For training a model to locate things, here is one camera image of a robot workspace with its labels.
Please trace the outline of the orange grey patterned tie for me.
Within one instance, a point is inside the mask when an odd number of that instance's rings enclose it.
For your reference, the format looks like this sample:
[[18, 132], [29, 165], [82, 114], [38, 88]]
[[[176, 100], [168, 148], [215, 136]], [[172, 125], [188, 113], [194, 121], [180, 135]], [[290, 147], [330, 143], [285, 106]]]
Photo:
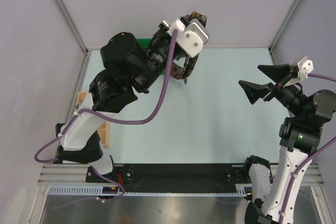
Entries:
[[[186, 15], [186, 18], [188, 21], [191, 21], [192, 19], [197, 19], [204, 27], [206, 27], [207, 23], [207, 17], [198, 13], [198, 12], [192, 12], [189, 15]], [[170, 76], [176, 80], [183, 80], [184, 84], [187, 84], [188, 77], [192, 74], [195, 65], [197, 63], [199, 55], [196, 55], [195, 57], [191, 58], [190, 56], [185, 57], [184, 66], [181, 67], [177, 65], [176, 63], [172, 63]]]

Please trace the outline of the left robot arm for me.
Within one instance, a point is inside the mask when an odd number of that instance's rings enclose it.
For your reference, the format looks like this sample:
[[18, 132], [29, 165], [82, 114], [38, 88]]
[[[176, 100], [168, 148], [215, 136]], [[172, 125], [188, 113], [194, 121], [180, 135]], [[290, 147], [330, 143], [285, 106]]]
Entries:
[[[82, 104], [58, 133], [60, 161], [89, 164], [105, 182], [115, 178], [116, 169], [111, 156], [104, 155], [98, 128], [103, 122], [141, 125], [153, 120], [167, 90], [173, 60], [182, 54], [177, 44], [179, 30], [160, 26], [143, 48], [129, 32], [114, 35], [100, 49], [104, 69], [89, 85]], [[162, 91], [153, 112], [141, 120], [118, 120], [113, 115], [135, 102], [137, 93], [147, 94], [150, 86], [164, 73]]]

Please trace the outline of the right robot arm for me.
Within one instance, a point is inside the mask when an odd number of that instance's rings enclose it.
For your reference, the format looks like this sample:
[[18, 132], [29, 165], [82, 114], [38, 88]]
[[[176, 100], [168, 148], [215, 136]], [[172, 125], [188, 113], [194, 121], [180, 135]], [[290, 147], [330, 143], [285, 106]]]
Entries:
[[279, 131], [279, 162], [275, 177], [270, 163], [258, 156], [246, 158], [242, 176], [252, 185], [245, 223], [293, 223], [298, 192], [314, 157], [333, 141], [319, 148], [322, 127], [335, 113], [335, 92], [319, 90], [306, 96], [301, 81], [313, 70], [311, 61], [284, 65], [259, 65], [272, 82], [256, 84], [239, 81], [251, 104], [258, 99], [277, 99], [292, 117], [285, 118]]

